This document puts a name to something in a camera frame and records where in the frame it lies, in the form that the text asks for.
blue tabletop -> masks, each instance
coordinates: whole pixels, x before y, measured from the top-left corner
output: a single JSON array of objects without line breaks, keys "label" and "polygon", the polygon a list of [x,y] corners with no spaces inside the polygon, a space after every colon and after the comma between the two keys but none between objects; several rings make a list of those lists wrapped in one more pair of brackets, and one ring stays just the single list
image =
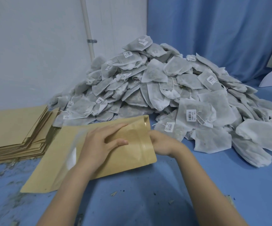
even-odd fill
[{"label": "blue tabletop", "polygon": [[[257,87],[259,81],[248,84]],[[272,87],[259,88],[256,95],[272,101]],[[151,125],[154,117],[150,116]],[[233,198],[249,225],[272,225],[272,163],[255,168],[233,149],[209,155],[194,152],[193,141],[184,139],[183,143],[222,193]],[[0,225],[35,225],[55,195],[19,193],[39,161],[21,161],[8,169],[0,165],[4,172],[0,176]],[[166,156],[157,156],[152,165],[90,181],[79,213],[84,214],[82,225],[198,225],[178,165]]]}]

pile of tea bags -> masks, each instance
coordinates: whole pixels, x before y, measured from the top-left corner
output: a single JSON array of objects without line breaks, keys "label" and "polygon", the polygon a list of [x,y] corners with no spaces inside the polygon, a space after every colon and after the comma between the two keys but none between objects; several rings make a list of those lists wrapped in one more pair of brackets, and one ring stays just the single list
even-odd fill
[{"label": "pile of tea bags", "polygon": [[272,157],[272,102],[259,99],[206,58],[183,58],[168,44],[141,36],[124,52],[99,56],[69,93],[49,102],[62,112],[55,127],[158,113],[155,129],[179,141],[195,140],[195,151],[214,153],[233,146],[250,164],[267,166]]},{"label": "pile of tea bags", "polygon": [[43,156],[59,130],[57,113],[46,105],[0,110],[0,163]]}]

